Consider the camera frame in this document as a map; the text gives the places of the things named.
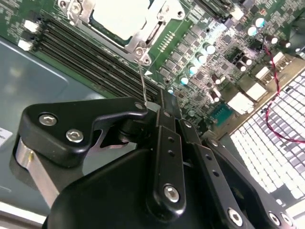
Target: mounting hole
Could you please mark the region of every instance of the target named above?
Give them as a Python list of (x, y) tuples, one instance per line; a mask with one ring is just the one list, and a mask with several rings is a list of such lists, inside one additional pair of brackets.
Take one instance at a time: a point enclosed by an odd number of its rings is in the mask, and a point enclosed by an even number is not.
[(183, 16), (183, 12), (182, 11), (179, 11), (178, 12), (178, 17), (180, 18), (180, 17), (182, 17)]
[(175, 156), (175, 153), (174, 153), (172, 150), (169, 150), (169, 151), (167, 151), (167, 152), (168, 152), (169, 155), (171, 155), (171, 156), (173, 156), (173, 157)]
[(205, 155), (205, 157), (210, 161), (212, 160), (212, 158), (209, 155)]
[(62, 8), (66, 8), (67, 7), (67, 3), (65, 1), (60, 1), (59, 5)]
[(174, 140), (172, 137), (168, 137), (168, 140), (169, 140), (170, 142), (172, 142), (172, 143), (175, 142), (175, 140)]
[(217, 173), (217, 171), (213, 170), (213, 174), (214, 174), (216, 177), (219, 177), (219, 173)]

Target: chip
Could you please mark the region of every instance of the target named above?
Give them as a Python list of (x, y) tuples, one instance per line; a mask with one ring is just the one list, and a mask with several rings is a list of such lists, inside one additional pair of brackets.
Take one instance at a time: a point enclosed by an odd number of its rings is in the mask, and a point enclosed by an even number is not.
[(230, 37), (229, 35), (225, 35), (223, 37), (223, 41), (226, 42), (227, 44), (230, 43), (232, 40), (232, 37)]
[(259, 8), (257, 6), (253, 6), (251, 9), (250, 9), (250, 12), (252, 14), (256, 14), (257, 12), (259, 11)]
[(180, 67), (179, 65), (177, 65), (177, 66), (175, 67), (175, 69), (176, 69), (177, 71), (179, 71), (179, 70), (181, 70), (181, 67)]
[(204, 74), (202, 72), (199, 72), (197, 75), (196, 75), (196, 79), (197, 80), (202, 80), (204, 78)]
[(164, 68), (162, 68), (162, 69), (159, 71), (159, 73), (160, 73), (161, 75), (163, 75), (164, 77), (167, 77), (167, 76), (170, 74), (170, 72), (169, 72), (168, 70), (164, 69)]
[(176, 60), (177, 62), (179, 62), (181, 60), (182, 56), (179, 53), (177, 53), (177, 52), (173, 52), (171, 58), (173, 60)]
[(197, 97), (195, 98), (195, 100), (196, 100), (196, 101), (202, 101), (203, 98), (199, 95), (199, 96), (197, 96)]
[(193, 45), (196, 46), (196, 47), (199, 47), (200, 43), (198, 41), (195, 41)]
[(171, 60), (167, 60), (165, 65), (171, 70), (173, 70), (176, 67), (176, 64), (174, 62), (172, 62)]
[(187, 34), (185, 37), (184, 37), (184, 40), (189, 43), (189, 44), (194, 44), (194, 42), (196, 41), (196, 39), (190, 35), (190, 34)]
[(180, 43), (178, 45), (178, 50), (184, 54), (188, 50), (188, 47), (185, 44)]
[(206, 38), (206, 33), (205, 32), (201, 32), (200, 36), (204, 39), (204, 38)]
[(235, 26), (235, 29), (239, 32), (243, 31), (244, 30), (244, 26), (243, 24), (239, 23)]
[(196, 34), (197, 36), (200, 36), (201, 32), (202, 32), (202, 29), (200, 29), (197, 25), (194, 25), (192, 28), (191, 28), (191, 31)]
[(274, 29), (277, 29), (278, 27), (280, 27), (277, 23), (275, 23), (274, 25), (273, 25), (273, 28)]
[(189, 54), (190, 56), (194, 54), (194, 52), (190, 49), (186, 53)]
[(186, 62), (187, 62), (187, 60), (186, 60), (186, 59), (183, 57), (183, 58), (181, 58), (180, 62), (182, 62), (182, 63), (186, 63)]
[(289, 8), (289, 9), (287, 10), (287, 13), (288, 13), (289, 15), (293, 14), (293, 12), (294, 12), (294, 10), (291, 9), (291, 8)]
[(224, 70), (227, 70), (229, 68), (229, 66), (224, 63), (221, 68), (224, 69)]
[(253, 7), (254, 4), (255, 4), (255, 0), (245, 0), (245, 1), (243, 2), (243, 6), (244, 6), (247, 10), (251, 9), (251, 7)]

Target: green circuit board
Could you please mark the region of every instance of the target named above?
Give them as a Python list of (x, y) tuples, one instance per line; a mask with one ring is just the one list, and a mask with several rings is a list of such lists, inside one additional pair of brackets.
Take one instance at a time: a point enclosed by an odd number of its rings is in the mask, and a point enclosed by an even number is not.
[[(280, 40), (287, 40), (290, 36), (292, 21), (304, 10), (304, 0), (256, 0), (250, 9), (239, 5), (244, 16), (240, 20), (234, 21), (234, 25), (230, 28), (215, 21), (193, 0), (181, 0), (180, 3), (184, 8), (185, 18), (182, 21), (171, 20), (150, 49), (152, 64), (144, 67), (144, 71), (149, 73), (145, 77), (160, 88), (172, 87), (174, 95), (178, 98), (183, 117), (195, 125), (200, 123), (203, 118), (210, 119), (214, 123), (218, 121), (223, 123), (225, 117), (230, 116), (233, 111), (223, 103), (222, 99), (219, 103), (212, 102), (208, 92), (212, 88), (221, 92), (229, 83), (236, 84), (245, 75), (253, 77), (251, 70), (265, 57), (264, 53), (249, 52), (248, 48), (255, 40), (255, 36), (249, 36), (247, 29), (253, 25), (255, 18), (262, 17), (265, 19), (265, 25), (259, 29), (258, 34), (266, 32)], [(24, 31), (24, 19), (29, 10), (60, 21), (85, 40), (107, 51), (135, 72), (139, 72), (138, 64), (122, 59), (111, 50), (107, 50), (107, 47), (91, 35), (70, 25), (55, 0), (0, 0), (0, 36), (17, 44)], [(213, 44), (216, 52), (207, 57), (206, 64), (198, 68), (198, 73), (190, 75), (188, 66), (207, 43)], [(280, 49), (277, 46), (271, 48), (272, 50)], [(241, 72), (228, 61), (236, 49), (245, 52), (253, 61), (245, 72)], [(46, 54), (38, 51), (34, 55), (102, 95), (113, 97), (110, 92), (101, 89), (98, 84)], [(212, 82), (213, 74), (223, 79), (220, 85)], [(180, 83), (182, 76), (189, 78), (187, 85)]]

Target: motherboard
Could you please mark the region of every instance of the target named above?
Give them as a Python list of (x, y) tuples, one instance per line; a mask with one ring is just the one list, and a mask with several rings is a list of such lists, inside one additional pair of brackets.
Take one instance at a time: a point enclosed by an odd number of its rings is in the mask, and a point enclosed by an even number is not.
[(305, 47), (304, 0), (0, 0), (0, 36), (107, 98), (159, 88), (206, 128), (250, 114)]

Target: black metal bracket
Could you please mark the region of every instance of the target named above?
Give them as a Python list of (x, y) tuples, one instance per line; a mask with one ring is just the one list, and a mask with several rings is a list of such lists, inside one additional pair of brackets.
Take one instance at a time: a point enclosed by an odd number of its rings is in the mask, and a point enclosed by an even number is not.
[[(202, 145), (193, 125), (181, 119), (175, 97), (163, 91), (161, 105), (155, 113), (120, 98), (24, 110), (15, 158), (52, 207), (46, 227), (207, 228), (204, 221), (208, 228), (296, 228), (218, 141)], [(102, 130), (97, 141), (95, 130)], [(90, 149), (128, 142), (137, 149), (82, 177)], [(115, 211), (111, 217), (100, 215), (108, 209)]]
[[(92, 147), (94, 130), (109, 128), (123, 119), (141, 119), (146, 114), (140, 100), (128, 97), (36, 104), (23, 111), (19, 136), (28, 148), (54, 163), (74, 167), (82, 163)], [(43, 115), (51, 115), (56, 124), (51, 125), (52, 120), (42, 124), (40, 117), (48, 118)], [(69, 140), (68, 131), (72, 138), (75, 135), (75, 141)]]

